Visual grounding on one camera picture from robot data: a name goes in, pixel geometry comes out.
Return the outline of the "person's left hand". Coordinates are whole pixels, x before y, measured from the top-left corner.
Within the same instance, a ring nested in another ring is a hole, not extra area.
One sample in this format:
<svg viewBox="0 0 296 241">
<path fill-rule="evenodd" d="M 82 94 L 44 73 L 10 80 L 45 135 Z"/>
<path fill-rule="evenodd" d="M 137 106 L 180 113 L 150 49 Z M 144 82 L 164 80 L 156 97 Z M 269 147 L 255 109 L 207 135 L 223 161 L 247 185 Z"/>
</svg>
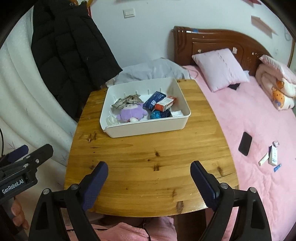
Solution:
<svg viewBox="0 0 296 241">
<path fill-rule="evenodd" d="M 25 219 L 25 214 L 22 209 L 20 202 L 14 198 L 13 204 L 11 205 L 11 212 L 13 214 L 13 223 L 16 227 L 21 227 L 25 230 L 29 229 L 29 223 Z"/>
</svg>

